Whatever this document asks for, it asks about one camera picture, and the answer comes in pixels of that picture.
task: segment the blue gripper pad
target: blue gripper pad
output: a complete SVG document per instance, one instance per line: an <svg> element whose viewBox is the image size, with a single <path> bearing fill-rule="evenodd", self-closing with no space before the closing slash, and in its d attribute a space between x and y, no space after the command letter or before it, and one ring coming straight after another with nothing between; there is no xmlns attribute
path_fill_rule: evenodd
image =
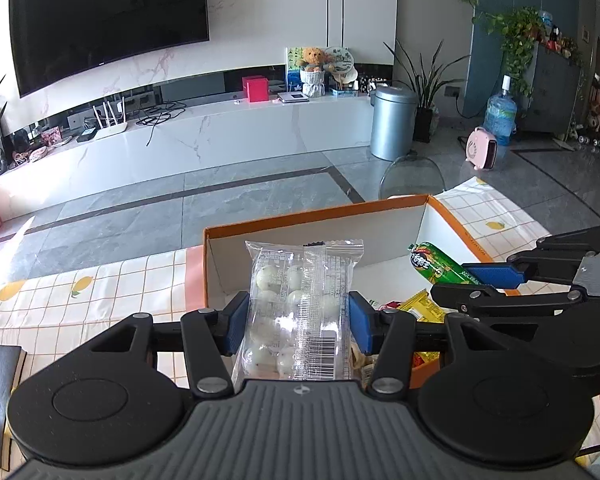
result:
<svg viewBox="0 0 600 480"><path fill-rule="evenodd" d="M238 292L225 307L224 313L229 316L229 327L224 337L224 348L230 355L234 355L244 337L244 328L249 313L249 294Z"/></svg>
<svg viewBox="0 0 600 480"><path fill-rule="evenodd" d="M380 353L384 342L380 313L355 291L349 293L349 324L351 333L363 354Z"/></svg>
<svg viewBox="0 0 600 480"><path fill-rule="evenodd" d="M524 272L517 270L511 264L506 262L493 264L462 264L465 270L468 270L478 280L485 285L491 285L495 288L518 288L526 283Z"/></svg>

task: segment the blue water bottle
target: blue water bottle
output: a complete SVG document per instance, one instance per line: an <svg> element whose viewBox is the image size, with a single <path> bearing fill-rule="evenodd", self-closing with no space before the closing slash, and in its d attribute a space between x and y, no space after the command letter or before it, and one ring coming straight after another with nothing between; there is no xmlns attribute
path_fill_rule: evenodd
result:
<svg viewBox="0 0 600 480"><path fill-rule="evenodd" d="M502 81L502 90L489 98L487 113L482 126L495 136L500 146L507 146L509 144L511 133L516 127L518 106L511 98L511 94L509 93L510 88L511 78L506 75Z"/></svg>

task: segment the cable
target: cable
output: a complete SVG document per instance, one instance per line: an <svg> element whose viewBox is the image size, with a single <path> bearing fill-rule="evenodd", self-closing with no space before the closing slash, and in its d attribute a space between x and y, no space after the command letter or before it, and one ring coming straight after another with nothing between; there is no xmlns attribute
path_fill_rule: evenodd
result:
<svg viewBox="0 0 600 480"><path fill-rule="evenodd" d="M186 106L180 101L162 103L161 105L155 105L147 108L146 110L141 107L140 110L138 110L138 116L143 113L144 117L138 119L136 124L139 124L140 126L152 126L151 135L149 135L149 140L146 142L146 145L148 146L151 140L154 138L154 130L156 126L167 122L169 119L175 119L177 116L183 113L184 110L186 110Z"/></svg>
<svg viewBox="0 0 600 480"><path fill-rule="evenodd" d="M468 141L469 141L469 137L458 136L458 144L460 144L460 147L462 148L462 150L464 152L466 151L466 144Z"/></svg>
<svg viewBox="0 0 600 480"><path fill-rule="evenodd" d="M462 117L463 119L473 119L473 118L476 118L487 107L487 103L489 102L489 101L485 102L485 104L482 105L482 108L480 108L478 110L477 114L466 116L466 115L463 115L462 112L460 111L460 108L458 108L458 99L459 99L459 96L456 96L456 111L458 112L458 115L460 117Z"/></svg>

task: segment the lemon print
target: lemon print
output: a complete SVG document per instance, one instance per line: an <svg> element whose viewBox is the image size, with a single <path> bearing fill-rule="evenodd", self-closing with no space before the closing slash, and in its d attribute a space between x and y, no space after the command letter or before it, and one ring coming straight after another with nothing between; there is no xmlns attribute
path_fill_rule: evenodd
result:
<svg viewBox="0 0 600 480"><path fill-rule="evenodd" d="M0 301L9 301L11 298L13 298L17 293L19 293L25 281L27 280L20 280L19 282L7 283L0 290Z"/></svg>
<svg viewBox="0 0 600 480"><path fill-rule="evenodd" d="M499 231L500 229L504 229L504 224L502 222L487 222L487 227Z"/></svg>
<svg viewBox="0 0 600 480"><path fill-rule="evenodd" d="M77 282L74 283L74 288L71 289L71 297L75 298L80 294L85 288L91 285L93 278L91 276L85 276L84 278L80 278Z"/></svg>

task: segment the pink space heater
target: pink space heater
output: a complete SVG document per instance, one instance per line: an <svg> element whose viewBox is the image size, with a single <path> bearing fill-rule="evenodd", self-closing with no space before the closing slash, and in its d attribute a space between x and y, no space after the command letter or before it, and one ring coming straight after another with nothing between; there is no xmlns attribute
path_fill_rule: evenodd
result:
<svg viewBox="0 0 600 480"><path fill-rule="evenodd" d="M496 138L478 126L466 142L466 160L475 170L490 170L496 162L498 143Z"/></svg>

